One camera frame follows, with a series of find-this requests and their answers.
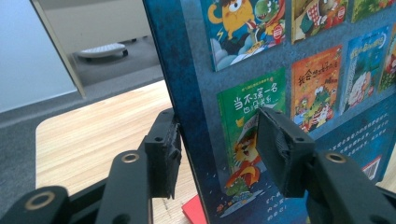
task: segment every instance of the floor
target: floor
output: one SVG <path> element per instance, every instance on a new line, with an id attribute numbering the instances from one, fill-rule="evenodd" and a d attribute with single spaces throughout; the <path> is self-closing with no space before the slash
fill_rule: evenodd
<path id="1" fill-rule="evenodd" d="M 35 188 L 35 129 L 43 120 L 163 79 L 152 37 L 123 43 L 123 58 L 76 58 L 85 98 L 75 92 L 0 114 L 0 217 Z"/>

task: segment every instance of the cartoon cat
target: cartoon cat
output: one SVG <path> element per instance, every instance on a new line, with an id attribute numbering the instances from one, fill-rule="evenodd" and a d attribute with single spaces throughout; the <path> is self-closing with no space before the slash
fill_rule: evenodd
<path id="1" fill-rule="evenodd" d="M 241 162 L 239 169 L 234 172 L 228 182 L 226 188 L 229 188 L 233 182 L 242 177 L 248 187 L 259 181 L 260 169 L 256 166 L 262 159 L 256 150 L 257 134 L 255 130 L 251 130 L 235 145 L 235 159 Z"/>
<path id="2" fill-rule="evenodd" d="M 233 32 L 240 29 L 245 24 L 249 29 L 256 27 L 254 21 L 253 7 L 248 0 L 220 0 L 222 17 L 215 16 L 216 4 L 212 4 L 207 16 L 212 23 L 223 23 L 224 29 L 228 33 L 228 39 L 233 38 Z"/>

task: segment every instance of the children's book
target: children's book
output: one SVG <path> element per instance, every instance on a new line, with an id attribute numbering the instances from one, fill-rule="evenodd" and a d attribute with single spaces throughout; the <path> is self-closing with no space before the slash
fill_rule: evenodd
<path id="1" fill-rule="evenodd" d="M 285 0 L 202 1 L 216 71 L 285 40 Z"/>
<path id="2" fill-rule="evenodd" d="M 291 42 L 330 29 L 346 18 L 347 0 L 292 0 Z"/>
<path id="3" fill-rule="evenodd" d="M 389 48 L 385 58 L 382 77 L 379 82 L 379 91 L 383 91 L 396 83 L 396 24 L 393 25 Z"/>
<path id="4" fill-rule="evenodd" d="M 362 20 L 376 12 L 390 7 L 395 0 L 355 0 L 352 12 L 352 22 Z"/>
<path id="5" fill-rule="evenodd" d="M 307 133 L 334 118 L 341 51 L 336 46 L 291 67 L 291 118 Z"/>
<path id="6" fill-rule="evenodd" d="M 373 95 L 382 73 L 389 42 L 389 27 L 384 26 L 369 34 L 349 41 L 346 58 L 346 88 L 340 111 L 360 104 Z"/>
<path id="7" fill-rule="evenodd" d="M 306 220 L 304 209 L 295 213 L 302 206 L 302 200 L 286 202 L 269 182 L 269 174 L 256 150 L 257 109 L 267 106 L 285 112 L 285 88 L 285 68 L 280 68 L 218 93 L 226 141 L 224 156 L 220 157 L 218 153 L 215 158 L 220 188 L 223 189 L 221 195 L 215 196 L 220 222 L 240 220 L 242 223 L 258 217 L 273 222 Z M 262 209 L 262 213 L 237 218 L 239 212 L 257 208 Z M 279 216 L 290 212 L 296 216 L 290 219 Z"/>
<path id="8" fill-rule="evenodd" d="M 285 68 L 265 74 L 218 94 L 221 123 L 224 132 L 225 150 L 223 158 L 216 158 L 221 169 L 220 184 L 233 204 L 256 197 L 262 190 L 254 192 L 252 187 L 260 181 L 265 171 L 262 159 L 256 150 L 258 117 L 256 110 L 261 106 L 285 111 Z M 244 192 L 235 191 L 235 186 Z M 230 207 L 221 212 L 230 213 Z"/>

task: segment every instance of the picture book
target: picture book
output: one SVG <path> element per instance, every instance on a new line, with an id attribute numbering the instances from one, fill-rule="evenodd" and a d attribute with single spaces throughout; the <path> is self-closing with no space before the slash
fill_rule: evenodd
<path id="1" fill-rule="evenodd" d="M 285 39 L 285 0 L 202 2 L 216 71 Z"/>
<path id="2" fill-rule="evenodd" d="M 261 161 L 255 148 L 258 124 L 256 110 L 267 106 L 285 111 L 285 88 L 285 69 L 282 68 L 218 94 L 228 157 L 226 169 L 229 176 L 227 183 L 224 183 L 226 188 L 247 170 L 254 170 L 249 175 L 252 179 L 244 179 L 248 187 L 259 180 L 260 171 L 255 166 Z"/>
<path id="3" fill-rule="evenodd" d="M 336 46 L 291 66 L 291 118 L 307 133 L 334 117 L 341 54 Z"/>
<path id="4" fill-rule="evenodd" d="M 396 83 L 396 24 L 393 25 L 389 48 L 385 58 L 382 77 L 379 82 L 379 91 L 383 91 Z"/>
<path id="5" fill-rule="evenodd" d="M 346 87 L 340 111 L 360 104 L 370 97 L 378 86 L 385 53 L 389 42 L 389 27 L 349 41 L 346 58 Z"/>
<path id="6" fill-rule="evenodd" d="M 355 0 L 352 12 L 352 22 L 362 20 L 390 7 L 395 0 Z"/>
<path id="7" fill-rule="evenodd" d="M 346 19 L 347 0 L 292 0 L 291 42 L 330 29 Z"/>
<path id="8" fill-rule="evenodd" d="M 276 220 L 274 214 L 286 209 L 284 199 L 268 183 L 266 168 L 256 150 L 257 108 L 268 106 L 285 111 L 285 88 L 285 68 L 281 68 L 218 94 L 227 160 L 215 160 L 219 175 L 224 170 L 228 172 L 226 178 L 219 176 L 225 181 L 219 182 L 224 191 L 219 196 L 216 212 L 224 223 L 228 223 L 226 218 L 238 217 L 238 210 L 257 207 L 260 202 L 260 206 L 268 210 L 264 215 L 268 220 Z M 264 198 L 268 194 L 274 194 L 275 197 L 268 201 L 268 198 Z"/>

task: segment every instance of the blue book cover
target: blue book cover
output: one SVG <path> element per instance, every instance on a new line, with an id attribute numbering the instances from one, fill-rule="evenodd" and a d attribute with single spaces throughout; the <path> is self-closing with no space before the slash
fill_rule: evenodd
<path id="1" fill-rule="evenodd" d="M 202 1 L 216 71 L 285 40 L 286 0 Z"/>
<path id="2" fill-rule="evenodd" d="M 344 113 L 375 94 L 389 42 L 389 26 L 358 36 L 348 43 L 345 88 L 340 111 Z"/>

